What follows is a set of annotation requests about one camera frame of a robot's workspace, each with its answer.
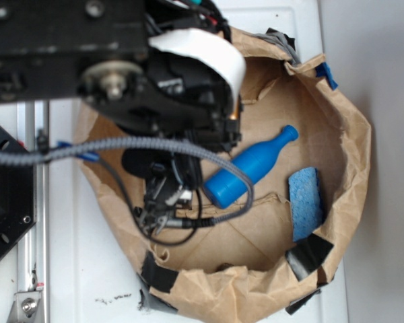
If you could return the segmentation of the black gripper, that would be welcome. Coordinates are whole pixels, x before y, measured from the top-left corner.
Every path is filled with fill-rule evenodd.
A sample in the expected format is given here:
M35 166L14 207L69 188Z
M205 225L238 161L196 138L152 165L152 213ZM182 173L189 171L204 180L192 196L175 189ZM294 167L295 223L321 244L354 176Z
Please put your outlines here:
M198 206L196 219L176 216L178 209L191 207L193 193L201 202L201 158L178 149L181 142L171 144L165 139L127 137L122 166L126 172L145 181L143 206L132 208L137 229L145 236L156 236L163 229L189 229L197 232L202 214Z

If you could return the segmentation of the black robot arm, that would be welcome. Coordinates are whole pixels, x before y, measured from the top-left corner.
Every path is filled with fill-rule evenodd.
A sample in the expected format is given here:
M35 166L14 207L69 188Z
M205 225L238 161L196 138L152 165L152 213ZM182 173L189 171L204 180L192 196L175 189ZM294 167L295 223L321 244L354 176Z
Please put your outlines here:
M0 1L0 104L80 98L126 132L0 152L0 166L124 149L148 185L134 216L142 232L211 227L217 219L174 213L183 190L199 189L201 159L238 173L216 153L240 140L245 70L212 1Z

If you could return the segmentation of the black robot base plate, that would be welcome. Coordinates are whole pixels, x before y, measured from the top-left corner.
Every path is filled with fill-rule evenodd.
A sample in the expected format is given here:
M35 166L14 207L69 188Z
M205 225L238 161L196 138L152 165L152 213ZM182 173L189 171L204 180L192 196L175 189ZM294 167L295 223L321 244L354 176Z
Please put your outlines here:
M34 225L34 168L0 166L0 261Z

